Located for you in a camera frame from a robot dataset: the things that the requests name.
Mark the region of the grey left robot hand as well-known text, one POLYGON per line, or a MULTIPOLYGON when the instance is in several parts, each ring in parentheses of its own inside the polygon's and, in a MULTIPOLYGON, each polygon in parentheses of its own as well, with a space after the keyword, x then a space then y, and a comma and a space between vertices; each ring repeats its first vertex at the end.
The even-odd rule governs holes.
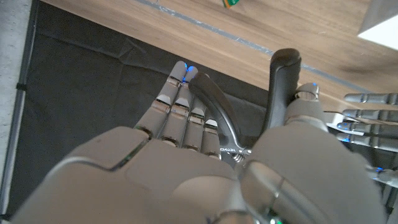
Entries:
MULTIPOLYGON (((397 105, 397 93, 349 93, 345 101, 352 103, 373 103, 397 105)), ((342 142, 371 147, 383 151, 397 152, 397 111, 396 110, 352 110, 343 111, 343 116, 373 121, 385 121, 386 124, 369 124, 343 121, 336 125, 341 131, 337 139, 342 142)))

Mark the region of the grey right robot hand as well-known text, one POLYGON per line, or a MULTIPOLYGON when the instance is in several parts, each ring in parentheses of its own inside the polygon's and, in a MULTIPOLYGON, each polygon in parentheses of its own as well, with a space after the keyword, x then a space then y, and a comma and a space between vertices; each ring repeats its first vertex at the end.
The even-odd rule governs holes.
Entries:
POLYGON ((384 223, 366 160, 328 132, 315 85, 274 62, 266 128, 245 138, 221 90, 177 62, 133 128, 60 161, 13 223, 384 223))

